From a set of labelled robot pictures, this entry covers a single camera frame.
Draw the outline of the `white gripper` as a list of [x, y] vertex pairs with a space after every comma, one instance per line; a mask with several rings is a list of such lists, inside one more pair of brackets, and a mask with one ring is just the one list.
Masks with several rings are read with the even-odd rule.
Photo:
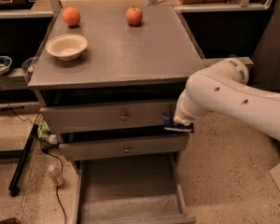
[[201, 119], [208, 110], [197, 105], [185, 91], [183, 91], [176, 103], [174, 122], [183, 126], [190, 126], [194, 121]]

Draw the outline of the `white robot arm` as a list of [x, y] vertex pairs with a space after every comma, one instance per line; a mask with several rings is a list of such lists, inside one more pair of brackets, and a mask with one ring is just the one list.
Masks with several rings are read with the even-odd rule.
[[234, 58], [192, 74], [178, 98], [174, 121], [188, 126], [214, 111], [280, 141], [280, 93], [249, 87], [247, 81], [246, 66]]

